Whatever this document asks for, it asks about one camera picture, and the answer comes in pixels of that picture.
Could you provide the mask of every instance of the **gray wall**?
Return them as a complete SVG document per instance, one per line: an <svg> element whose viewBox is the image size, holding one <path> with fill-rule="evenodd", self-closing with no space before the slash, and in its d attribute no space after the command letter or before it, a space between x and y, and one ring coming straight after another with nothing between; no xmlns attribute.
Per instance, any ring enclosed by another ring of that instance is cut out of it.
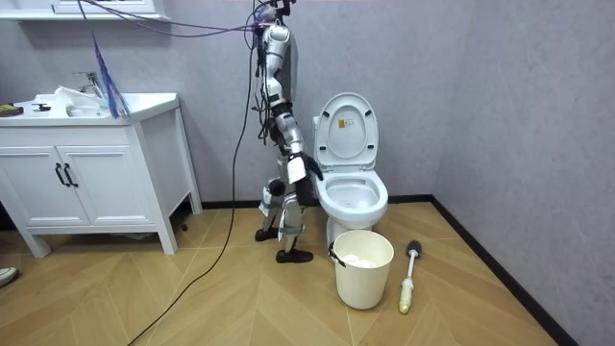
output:
<svg viewBox="0 0 615 346"><path fill-rule="evenodd" d="M176 20L242 25L250 1L167 1ZM470 9L465 2L300 1L287 20L299 42L295 113L311 151L311 117L336 93L366 97L379 118L377 170L391 195L431 193ZM241 34L184 39L94 23L111 75L126 92L177 91L204 201L231 199L231 161L247 88ZM163 25L165 30L181 32ZM96 62L85 23L0 22L0 102L30 100ZM256 136L251 112L238 158L237 198L259 199L276 174L276 150Z"/></svg>
<svg viewBox="0 0 615 346"><path fill-rule="evenodd" d="M477 0L436 197L582 345L615 344L615 2Z"/></svg>

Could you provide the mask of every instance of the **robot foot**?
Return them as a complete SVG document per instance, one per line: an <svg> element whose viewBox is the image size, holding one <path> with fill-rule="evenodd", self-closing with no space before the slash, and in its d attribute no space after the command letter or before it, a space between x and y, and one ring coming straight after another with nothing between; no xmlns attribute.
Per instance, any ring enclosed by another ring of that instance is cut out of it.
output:
<svg viewBox="0 0 615 346"><path fill-rule="evenodd" d="M256 240L257 242L262 242L262 241L277 238L277 237L278 237L277 227L269 227L269 230L267 232L260 229L254 234L254 240Z"/></svg>
<svg viewBox="0 0 615 346"><path fill-rule="evenodd" d="M278 251L276 255L277 263L307 263L314 259L314 255L309 251L292 249L289 252Z"/></svg>

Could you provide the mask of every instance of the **toilet lid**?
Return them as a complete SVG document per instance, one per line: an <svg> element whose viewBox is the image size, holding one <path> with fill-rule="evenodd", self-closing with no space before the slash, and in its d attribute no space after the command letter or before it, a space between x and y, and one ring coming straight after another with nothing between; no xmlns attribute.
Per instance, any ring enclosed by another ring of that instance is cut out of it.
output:
<svg viewBox="0 0 615 346"><path fill-rule="evenodd" d="M320 113L314 139L321 166L373 168L378 153L376 114L362 96L343 92Z"/></svg>

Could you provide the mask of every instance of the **wooden floor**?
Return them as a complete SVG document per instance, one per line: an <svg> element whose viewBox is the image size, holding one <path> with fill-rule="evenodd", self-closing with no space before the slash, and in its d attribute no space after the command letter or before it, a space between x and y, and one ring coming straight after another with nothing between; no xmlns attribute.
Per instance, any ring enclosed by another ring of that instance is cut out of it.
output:
<svg viewBox="0 0 615 346"><path fill-rule="evenodd" d="M2 345L125 345L208 269L221 250L230 210L176 215L180 246L166 256L155 236L49 238L34 259L17 233L0 233L0 265L21 277L0 288ZM230 246L136 345L554 345L431 204L391 205L376 231L395 259L375 308L347 308L326 254L327 216L307 210L301 249L308 264L276 264L276 240L255 243L258 210L238 210ZM188 226L187 232L180 230ZM397 311L411 239L423 244L413 306Z"/></svg>

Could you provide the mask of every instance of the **bucket handle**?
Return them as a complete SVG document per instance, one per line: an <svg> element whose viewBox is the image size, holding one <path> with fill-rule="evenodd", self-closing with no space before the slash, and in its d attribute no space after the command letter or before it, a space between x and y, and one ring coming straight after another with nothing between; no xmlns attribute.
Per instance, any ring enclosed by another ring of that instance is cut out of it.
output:
<svg viewBox="0 0 615 346"><path fill-rule="evenodd" d="M339 265L343 266L344 268L346 267L346 263L344 263L343 260L341 260L336 254L335 251L333 250L333 245L335 244L334 241L331 242L331 244L329 244L329 257L332 258L333 260L337 261L339 263Z"/></svg>

